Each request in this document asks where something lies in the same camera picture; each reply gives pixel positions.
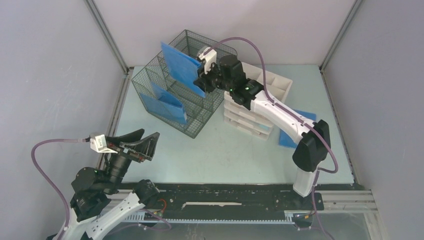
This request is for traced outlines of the white plastic drawer organizer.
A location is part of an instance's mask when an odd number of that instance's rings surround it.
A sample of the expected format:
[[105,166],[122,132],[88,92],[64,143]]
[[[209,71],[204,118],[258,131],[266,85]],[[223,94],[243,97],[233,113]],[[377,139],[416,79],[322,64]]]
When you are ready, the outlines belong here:
[[[266,71],[251,64],[242,63],[243,71],[248,79],[266,85],[266,91],[275,102],[283,104],[289,94],[293,80]],[[280,110],[273,106],[265,93],[260,92],[256,99],[250,102],[250,110],[237,104],[228,91],[224,92],[224,121],[238,130],[262,140],[267,140],[278,120]]]

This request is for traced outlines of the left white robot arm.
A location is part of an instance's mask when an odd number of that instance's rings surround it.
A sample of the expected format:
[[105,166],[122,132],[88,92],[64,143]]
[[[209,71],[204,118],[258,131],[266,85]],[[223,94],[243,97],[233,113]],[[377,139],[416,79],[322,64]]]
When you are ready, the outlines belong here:
[[111,202],[109,196],[119,193],[130,164],[152,160],[160,133],[144,133],[142,128],[121,136],[92,133],[86,139],[93,151],[109,154],[110,159],[104,169],[79,170],[71,183],[74,195],[68,217],[58,233],[48,236],[49,240],[102,240],[132,213],[156,206],[160,191],[151,180],[142,179],[121,202],[101,215]]

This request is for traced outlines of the blue folder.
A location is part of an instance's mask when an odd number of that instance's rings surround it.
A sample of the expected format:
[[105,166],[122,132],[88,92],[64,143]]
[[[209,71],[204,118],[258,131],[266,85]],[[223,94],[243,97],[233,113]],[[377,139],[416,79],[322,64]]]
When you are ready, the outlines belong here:
[[204,90],[194,83],[199,77],[198,69],[202,64],[169,44],[161,42],[160,46],[171,77],[184,84],[198,96],[204,98],[206,96]]
[[[308,123],[316,122],[317,115],[312,112],[302,111],[294,109],[297,116],[303,120],[306,120]],[[279,110],[279,116],[282,117],[282,124],[278,124],[278,127],[283,126],[280,129],[278,144],[282,147],[295,149],[298,146],[298,143],[302,139],[301,134],[307,133],[309,129],[305,126],[301,126],[301,123],[290,116],[288,113],[283,110]]]
[[159,85],[151,82],[150,88],[139,95],[148,112],[179,124],[188,123],[183,103]]

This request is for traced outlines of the green wire mesh basket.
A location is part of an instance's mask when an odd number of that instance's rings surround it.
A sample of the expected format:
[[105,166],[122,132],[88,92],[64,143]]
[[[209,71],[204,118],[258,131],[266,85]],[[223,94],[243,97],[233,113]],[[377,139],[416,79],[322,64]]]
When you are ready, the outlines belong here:
[[[187,124],[180,124],[168,120],[146,110],[144,102],[139,94],[143,93],[146,89],[149,89],[150,83],[159,85],[182,102],[186,110]],[[216,89],[212,93],[207,93],[205,97],[200,97],[183,83],[180,83],[171,77],[162,52],[159,52],[146,66],[141,69],[141,71],[133,76],[132,84],[134,85],[145,110],[149,114],[155,116],[192,139],[199,134],[224,99],[224,92],[222,90]]]

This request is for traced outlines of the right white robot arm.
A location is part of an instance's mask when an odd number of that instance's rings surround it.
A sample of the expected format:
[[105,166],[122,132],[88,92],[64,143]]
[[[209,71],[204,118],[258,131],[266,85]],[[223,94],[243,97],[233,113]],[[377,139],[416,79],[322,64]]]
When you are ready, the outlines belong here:
[[216,57],[198,55],[200,67],[194,84],[206,93],[224,90],[239,106],[259,114],[283,130],[297,147],[292,155],[297,167],[291,194],[291,204],[304,209],[311,202],[310,193],[315,185],[319,166],[331,152],[329,125],[326,121],[313,121],[283,104],[264,84],[250,79],[242,62],[235,55],[226,55],[217,62]]

